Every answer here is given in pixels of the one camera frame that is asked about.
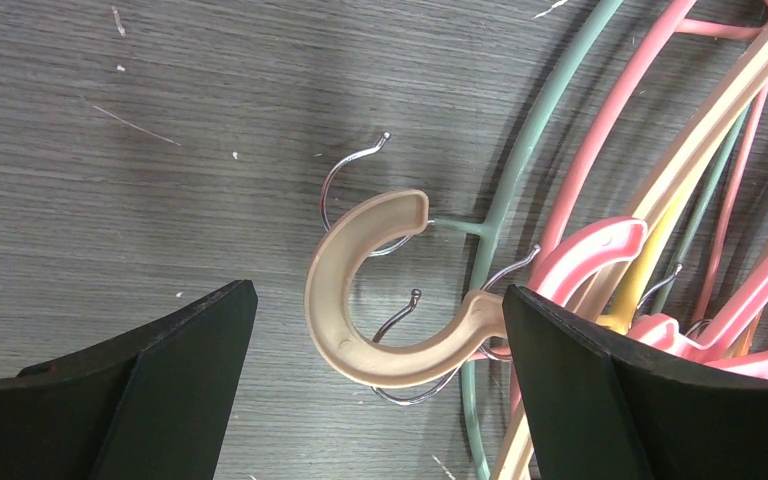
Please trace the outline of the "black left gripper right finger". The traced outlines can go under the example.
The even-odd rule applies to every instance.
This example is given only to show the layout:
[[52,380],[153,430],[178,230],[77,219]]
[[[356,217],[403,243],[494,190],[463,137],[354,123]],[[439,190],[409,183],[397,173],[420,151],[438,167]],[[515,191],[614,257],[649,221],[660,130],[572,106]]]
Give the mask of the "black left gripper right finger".
[[503,315],[544,479],[768,479],[768,380],[704,366],[510,286]]

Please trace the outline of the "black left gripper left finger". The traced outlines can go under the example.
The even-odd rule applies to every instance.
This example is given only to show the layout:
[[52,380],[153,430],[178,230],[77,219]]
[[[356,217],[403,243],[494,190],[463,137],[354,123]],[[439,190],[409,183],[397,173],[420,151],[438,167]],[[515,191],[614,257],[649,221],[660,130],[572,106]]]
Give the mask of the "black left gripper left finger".
[[235,280],[0,378],[0,479],[210,479],[254,326]]

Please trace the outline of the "thick pink plastic hanger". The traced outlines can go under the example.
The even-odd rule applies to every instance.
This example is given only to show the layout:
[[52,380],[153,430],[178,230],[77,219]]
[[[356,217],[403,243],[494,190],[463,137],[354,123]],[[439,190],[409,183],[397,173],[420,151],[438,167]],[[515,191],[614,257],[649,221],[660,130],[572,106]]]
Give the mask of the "thick pink plastic hanger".
[[601,269],[635,259],[647,234],[647,223],[634,217],[594,222],[563,240],[536,265],[527,288],[564,306]]

